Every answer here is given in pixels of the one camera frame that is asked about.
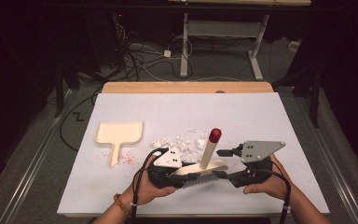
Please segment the wrist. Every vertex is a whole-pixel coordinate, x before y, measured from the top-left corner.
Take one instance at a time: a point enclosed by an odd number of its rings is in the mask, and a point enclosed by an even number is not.
[[[298,207],[298,204],[301,203],[301,201],[303,200],[303,196],[304,195],[301,192],[301,190],[296,186],[292,185],[292,192],[290,194],[290,203],[289,203],[292,209]]]
[[[131,214],[131,197],[123,194],[115,194],[115,205],[120,208],[122,213],[126,216]]]

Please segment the black wall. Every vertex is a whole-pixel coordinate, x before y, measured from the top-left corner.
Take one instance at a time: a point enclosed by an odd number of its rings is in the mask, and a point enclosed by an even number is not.
[[[41,16],[31,4],[0,1],[0,173],[54,84]]]
[[[315,15],[288,76],[301,74],[304,68],[310,71],[292,83],[298,92],[305,93],[312,85],[312,76],[319,73],[331,108],[358,156],[358,1],[319,4],[337,4],[342,10]]]

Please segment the red knob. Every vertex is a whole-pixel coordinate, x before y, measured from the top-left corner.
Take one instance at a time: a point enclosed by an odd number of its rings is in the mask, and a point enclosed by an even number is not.
[[[222,136],[222,131],[220,129],[212,129],[211,134],[209,135],[209,141],[212,143],[217,143]]]

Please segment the floor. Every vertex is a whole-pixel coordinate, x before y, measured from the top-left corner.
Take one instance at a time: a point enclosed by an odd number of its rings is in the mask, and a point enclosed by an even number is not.
[[[255,81],[246,58],[246,50],[254,44],[252,39],[193,41],[189,78],[178,76],[180,63],[174,58],[181,54],[177,46],[171,46],[171,59],[160,59],[167,46],[139,38],[131,45],[131,54],[125,57],[125,69],[110,79]],[[285,76],[295,56],[287,48],[289,43],[289,40],[282,39],[262,44],[257,60],[265,81],[273,82]],[[133,62],[142,66],[135,67]],[[104,66],[103,75],[107,76],[114,70],[115,67]],[[93,99],[102,86],[84,74],[79,74],[79,80],[79,90],[65,92],[65,108],[58,118],[54,118],[56,99],[54,92],[51,93],[49,104],[29,125],[27,134],[7,163],[0,176],[0,223],[92,222],[91,217],[64,217],[56,213],[76,150],[87,128]],[[319,129],[315,129],[308,118],[308,97],[294,97],[290,87],[275,91],[281,96],[297,138],[321,185],[331,211],[327,216],[333,223],[358,223],[358,160],[340,131],[323,90],[318,113]],[[278,223],[278,218],[272,217],[270,223]],[[288,217],[286,223],[294,221]]]

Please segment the white table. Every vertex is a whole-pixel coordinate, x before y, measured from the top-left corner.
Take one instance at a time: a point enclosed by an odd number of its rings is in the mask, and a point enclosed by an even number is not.
[[[153,148],[150,143],[160,138],[195,140],[215,127],[222,137],[216,149],[233,148],[244,140],[284,141],[286,147],[276,152],[292,180],[304,191],[322,213],[328,213],[318,183],[310,169],[301,145],[278,93],[269,91],[266,83],[255,83],[268,92],[249,91],[253,83],[224,83],[227,93],[128,93],[140,89],[151,92],[177,92],[186,86],[180,83],[113,83],[98,96],[89,126],[76,156],[58,214],[68,217],[96,217],[113,202],[113,195],[122,192],[142,166]],[[189,92],[204,87],[207,92],[219,83],[187,83]],[[99,122],[143,121],[142,140],[133,147],[123,147],[119,164],[109,166],[110,147],[94,141]],[[244,169],[240,158],[225,158],[228,172]],[[266,194],[244,195],[227,180],[179,189],[174,194],[139,206],[138,217],[270,217],[282,211],[282,201]]]

